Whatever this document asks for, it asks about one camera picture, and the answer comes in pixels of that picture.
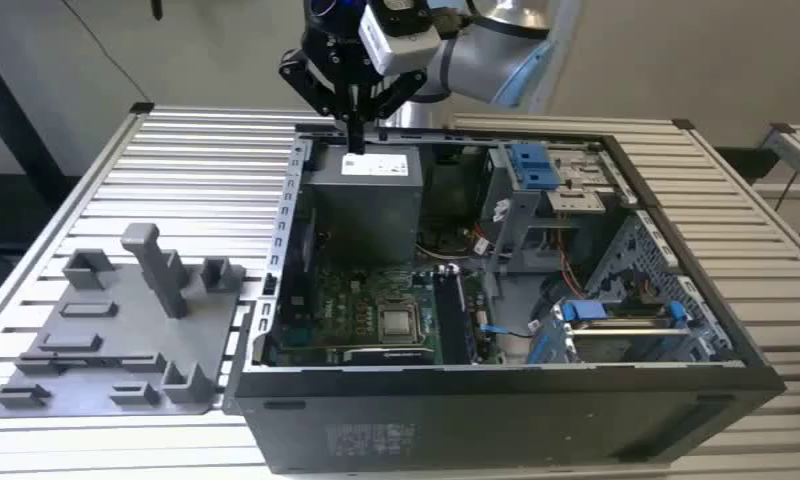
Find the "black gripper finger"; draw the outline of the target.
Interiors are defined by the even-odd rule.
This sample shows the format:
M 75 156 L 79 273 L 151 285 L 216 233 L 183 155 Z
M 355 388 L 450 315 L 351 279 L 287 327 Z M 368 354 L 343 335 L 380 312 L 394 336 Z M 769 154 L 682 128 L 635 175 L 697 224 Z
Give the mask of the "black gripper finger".
M 340 83 L 331 89 L 310 69 L 310 60 L 302 49 L 284 52 L 279 74 L 315 112 L 332 116 L 344 123 L 347 147 L 358 150 L 358 117 L 354 110 L 351 88 Z
M 423 70 L 402 73 L 379 92 L 383 78 L 368 79 L 358 85 L 356 93 L 356 153 L 366 152 L 366 125 L 387 119 L 415 95 L 427 81 Z

